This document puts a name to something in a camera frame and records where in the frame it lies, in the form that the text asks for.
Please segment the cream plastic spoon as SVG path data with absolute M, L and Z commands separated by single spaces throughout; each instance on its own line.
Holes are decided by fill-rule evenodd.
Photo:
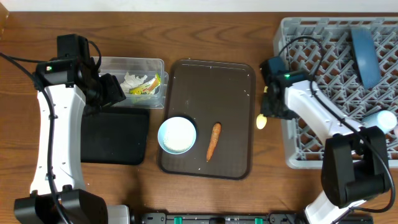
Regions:
M 263 129 L 267 124 L 267 118 L 263 114 L 259 114 L 256 118 L 257 129 Z

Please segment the white tissue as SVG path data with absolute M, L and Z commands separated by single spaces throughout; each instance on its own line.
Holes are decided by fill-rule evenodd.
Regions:
M 129 90 L 143 84 L 146 79 L 147 75 L 130 75 L 129 72 L 127 72 L 120 86 L 124 93 L 129 93 Z

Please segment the yellow snack wrapper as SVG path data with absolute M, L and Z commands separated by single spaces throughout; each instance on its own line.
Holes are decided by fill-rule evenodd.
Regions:
M 155 77 L 149 80 L 146 83 L 143 83 L 133 89 L 129 90 L 129 94 L 131 95 L 154 95 L 156 89 L 160 86 L 161 78 L 158 73 L 155 74 Z

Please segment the light blue bowl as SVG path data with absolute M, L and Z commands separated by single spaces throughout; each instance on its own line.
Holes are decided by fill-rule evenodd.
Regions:
M 157 133 L 160 148 L 169 154 L 183 154 L 189 151 L 197 138 L 193 123 L 187 118 L 173 117 L 165 120 Z

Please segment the dark blue plate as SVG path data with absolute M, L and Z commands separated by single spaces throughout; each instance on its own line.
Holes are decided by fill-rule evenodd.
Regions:
M 366 28 L 352 28 L 351 38 L 354 57 L 363 87 L 372 89 L 381 80 L 381 71 L 372 33 Z

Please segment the light blue cup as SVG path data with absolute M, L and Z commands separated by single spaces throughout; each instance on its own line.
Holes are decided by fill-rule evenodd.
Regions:
M 397 116 L 393 112 L 382 110 L 364 117 L 362 123 L 365 128 L 377 126 L 384 134 L 387 134 L 397 126 Z

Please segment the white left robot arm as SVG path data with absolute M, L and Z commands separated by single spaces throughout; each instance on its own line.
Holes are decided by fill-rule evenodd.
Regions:
M 14 202 L 20 223 L 130 223 L 129 208 L 107 205 L 85 190 L 81 170 L 81 121 L 85 113 L 125 100 L 116 77 L 99 74 L 94 42 L 77 34 L 57 37 L 57 56 L 36 61 L 35 72 L 21 58 L 1 57 L 22 70 L 37 90 L 40 106 L 39 155 L 30 195 Z

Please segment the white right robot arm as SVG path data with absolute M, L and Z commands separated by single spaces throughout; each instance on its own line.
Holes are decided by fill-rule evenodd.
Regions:
M 341 223 L 355 210 L 384 213 L 396 199 L 386 134 L 397 125 L 388 111 L 363 123 L 349 119 L 318 88 L 316 75 L 289 71 L 280 55 L 260 65 L 266 83 L 261 116 L 302 118 L 324 146 L 322 192 L 297 223 Z

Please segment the grey dishwasher rack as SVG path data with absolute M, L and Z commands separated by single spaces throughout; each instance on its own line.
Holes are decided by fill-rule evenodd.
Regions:
M 381 71 L 380 82 L 365 89 L 353 56 L 351 30 L 365 28 L 374 41 Z M 274 36 L 274 54 L 291 39 L 309 35 L 326 48 L 316 77 L 318 87 L 351 119 L 381 110 L 397 116 L 397 17 L 286 17 Z M 312 40 L 300 40 L 288 47 L 283 58 L 291 70 L 313 72 L 321 54 Z M 301 119 L 282 120 L 286 164 L 293 169 L 321 169 L 323 145 Z M 390 168 L 397 168 L 397 135 L 386 134 Z

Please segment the clear plastic bin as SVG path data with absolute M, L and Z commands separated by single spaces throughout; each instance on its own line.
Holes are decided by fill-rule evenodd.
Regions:
M 126 99 L 116 103 L 115 106 L 146 109 L 161 109 L 164 107 L 169 75 L 165 71 L 163 60 L 159 58 L 102 58 L 99 68 L 100 75 L 106 73 L 114 75 L 118 79 L 119 84 L 121 84 L 127 72 L 129 72 L 130 75 L 147 75 L 147 79 L 144 83 L 153 79 L 155 74 L 158 73 L 161 78 L 160 86 L 156 89 L 154 95 L 131 95 L 125 93 Z

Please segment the black plastic bin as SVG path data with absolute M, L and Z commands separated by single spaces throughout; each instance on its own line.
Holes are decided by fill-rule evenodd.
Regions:
M 135 166 L 143 162 L 149 111 L 111 107 L 81 121 L 81 161 Z

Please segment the orange carrot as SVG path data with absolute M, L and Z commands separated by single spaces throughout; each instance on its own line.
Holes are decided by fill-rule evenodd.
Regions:
M 215 125 L 213 126 L 213 129 L 211 131 L 210 143 L 208 146 L 208 150 L 206 152 L 206 161 L 207 162 L 209 162 L 213 156 L 213 153 L 217 146 L 220 134 L 221 134 L 221 124 L 215 123 Z

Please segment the dark brown serving tray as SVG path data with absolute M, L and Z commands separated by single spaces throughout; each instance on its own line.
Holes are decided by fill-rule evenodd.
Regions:
M 184 117 L 196 128 L 193 147 L 179 155 L 159 149 L 157 163 L 169 174 L 241 180 L 251 171 L 256 74 L 246 64 L 179 60 L 172 66 L 164 119 Z M 209 162 L 215 123 L 221 134 Z

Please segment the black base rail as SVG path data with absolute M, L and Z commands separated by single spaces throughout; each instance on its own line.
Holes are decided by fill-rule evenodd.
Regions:
M 136 217 L 138 224 L 299 224 L 308 223 L 296 213 L 272 213 L 267 215 L 168 215 L 145 213 Z

